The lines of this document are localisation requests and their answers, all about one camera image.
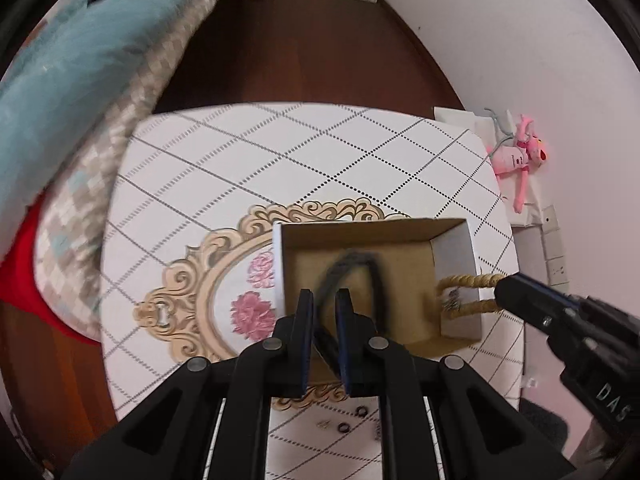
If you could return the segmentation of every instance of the stuffed animal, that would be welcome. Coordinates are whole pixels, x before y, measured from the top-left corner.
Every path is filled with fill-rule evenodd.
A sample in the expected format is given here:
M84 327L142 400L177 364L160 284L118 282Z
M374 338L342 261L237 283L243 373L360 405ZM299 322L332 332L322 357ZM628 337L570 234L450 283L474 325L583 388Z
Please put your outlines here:
M513 202L513 210L522 212L527 194L530 166L536 167L546 161L545 145L533 131L533 119L520 115L515 134L515 146L498 145L490 150L491 165L496 175L520 170L518 192Z

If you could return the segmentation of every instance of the beige rope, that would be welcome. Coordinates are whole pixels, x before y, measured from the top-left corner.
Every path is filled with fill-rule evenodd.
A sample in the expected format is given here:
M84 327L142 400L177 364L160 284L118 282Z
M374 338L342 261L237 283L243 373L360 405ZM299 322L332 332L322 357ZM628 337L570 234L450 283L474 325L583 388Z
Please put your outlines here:
M436 296L439 298L444 290L452 286L464 286L466 288L490 288L498 284L505 277L504 274L457 274L442 278L436 286ZM444 319L456 319L461 316L471 316L483 312L498 312L502 310L495 300L480 300L460 305L459 308L443 308L442 317Z

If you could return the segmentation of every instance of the rose print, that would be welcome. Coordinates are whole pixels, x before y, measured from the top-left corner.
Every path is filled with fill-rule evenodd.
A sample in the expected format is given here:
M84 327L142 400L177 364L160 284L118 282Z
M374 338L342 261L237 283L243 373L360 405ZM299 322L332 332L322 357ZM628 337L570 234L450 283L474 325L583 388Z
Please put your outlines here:
M261 341L271 335L276 325L276 314L271 301L260 299L260 292L250 290L231 302L231 321L234 333L245 339Z
M247 282L253 288L273 287L273 253L271 249L258 254L249 264Z

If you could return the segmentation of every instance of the dark brown floor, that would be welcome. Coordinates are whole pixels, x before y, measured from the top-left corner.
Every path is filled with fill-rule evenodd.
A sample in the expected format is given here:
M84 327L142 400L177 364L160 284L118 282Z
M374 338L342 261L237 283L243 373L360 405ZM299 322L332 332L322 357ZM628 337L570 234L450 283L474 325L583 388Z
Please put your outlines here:
M332 102L433 117L460 107L382 5L222 0L191 40L156 111L245 101ZM59 469L115 422L100 349L0 306L0 367L35 452Z

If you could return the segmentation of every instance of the patterned tablecloth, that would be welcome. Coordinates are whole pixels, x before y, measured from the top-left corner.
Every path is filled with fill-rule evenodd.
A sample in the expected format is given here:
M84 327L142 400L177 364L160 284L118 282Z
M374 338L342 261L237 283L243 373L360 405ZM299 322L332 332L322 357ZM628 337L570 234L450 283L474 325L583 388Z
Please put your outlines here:
M459 127L293 103L141 123L120 168L102 254L102 348L117 417L188 357L230 357L270 330L280 313L271 309L270 245L256 233L279 219L390 214L467 218L482 272L518 270L485 148ZM224 254L231 264L222 266ZM261 311L259 323L243 322L248 308ZM482 316L483 341L457 353L517 406L522 322L505 312ZM381 478L377 400L338 401L335 390L314 396L321 402L272 410L267 480ZM369 414L359 418L354 409L363 404ZM339 433L340 422L351 431Z

